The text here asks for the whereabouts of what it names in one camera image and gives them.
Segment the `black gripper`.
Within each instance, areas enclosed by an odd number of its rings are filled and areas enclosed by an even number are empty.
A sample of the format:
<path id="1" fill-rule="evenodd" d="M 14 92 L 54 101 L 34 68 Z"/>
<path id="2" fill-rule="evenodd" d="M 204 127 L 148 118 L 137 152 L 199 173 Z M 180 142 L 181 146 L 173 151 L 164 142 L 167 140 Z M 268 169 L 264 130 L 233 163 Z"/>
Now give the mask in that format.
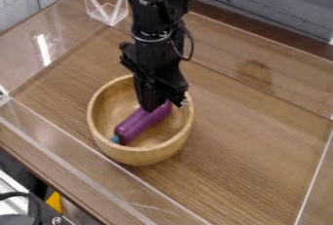
<path id="1" fill-rule="evenodd" d="M 183 105 L 187 81 L 179 70 L 184 35 L 175 35 L 159 43 L 121 42 L 120 64 L 132 72 L 133 88 L 140 107 L 152 112 L 168 100 Z"/>

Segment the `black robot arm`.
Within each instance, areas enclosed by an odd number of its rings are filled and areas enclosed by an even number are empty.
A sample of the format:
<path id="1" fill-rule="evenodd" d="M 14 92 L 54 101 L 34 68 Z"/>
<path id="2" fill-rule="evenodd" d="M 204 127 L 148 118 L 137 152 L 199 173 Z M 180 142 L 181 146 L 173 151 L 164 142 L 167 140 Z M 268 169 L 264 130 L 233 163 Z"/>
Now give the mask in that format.
<path id="1" fill-rule="evenodd" d="M 188 84 L 179 62 L 193 55 L 183 16 L 188 0 L 126 0 L 132 13 L 130 43 L 118 44 L 120 64 L 132 72 L 140 107 L 151 112 L 167 101 L 180 105 Z"/>

